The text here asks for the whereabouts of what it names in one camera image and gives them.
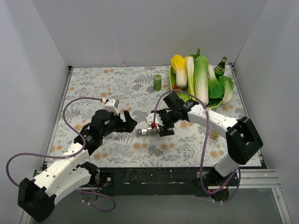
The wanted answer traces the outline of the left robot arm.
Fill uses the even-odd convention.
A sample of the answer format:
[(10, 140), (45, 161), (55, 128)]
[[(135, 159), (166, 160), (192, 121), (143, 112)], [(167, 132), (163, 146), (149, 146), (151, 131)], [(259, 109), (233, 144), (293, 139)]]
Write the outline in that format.
[(97, 150), (109, 134), (131, 133), (137, 125), (128, 111), (114, 114), (97, 110), (91, 122), (83, 126), (61, 159), (32, 179), (24, 178), (19, 184), (18, 205), (37, 222), (43, 222), (56, 204), (83, 185), (96, 186), (100, 171), (86, 159)]

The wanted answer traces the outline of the grey weekly pill organizer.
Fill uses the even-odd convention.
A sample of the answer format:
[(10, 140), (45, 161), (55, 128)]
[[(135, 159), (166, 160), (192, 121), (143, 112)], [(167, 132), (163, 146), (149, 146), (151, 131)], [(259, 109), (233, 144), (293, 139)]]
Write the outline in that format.
[(160, 134), (160, 128), (159, 127), (148, 127), (148, 128), (140, 128), (136, 130), (136, 136), (138, 137), (146, 137), (146, 136), (152, 136), (152, 135), (159, 135)]

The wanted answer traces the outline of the green pill bottle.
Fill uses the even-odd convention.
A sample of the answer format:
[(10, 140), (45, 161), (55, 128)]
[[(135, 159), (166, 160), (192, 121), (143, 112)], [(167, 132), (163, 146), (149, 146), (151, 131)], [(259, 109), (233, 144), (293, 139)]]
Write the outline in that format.
[(153, 89), (154, 91), (160, 91), (162, 87), (162, 76), (160, 74), (155, 74), (153, 76)]

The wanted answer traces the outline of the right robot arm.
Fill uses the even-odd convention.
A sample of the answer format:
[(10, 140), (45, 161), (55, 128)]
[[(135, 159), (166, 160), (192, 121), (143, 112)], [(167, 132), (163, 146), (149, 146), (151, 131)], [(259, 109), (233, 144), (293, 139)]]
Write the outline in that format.
[(206, 131), (215, 131), (227, 141), (227, 154), (207, 173), (200, 173), (200, 180), (211, 180), (216, 185), (226, 185), (240, 165), (245, 165), (263, 146), (263, 141), (248, 117), (241, 119), (224, 116), (208, 110), (204, 103), (193, 97), (183, 101), (177, 90), (167, 91), (160, 99), (168, 109), (153, 111), (151, 126), (158, 125), (160, 136), (173, 135), (172, 128), (179, 120), (206, 126)]

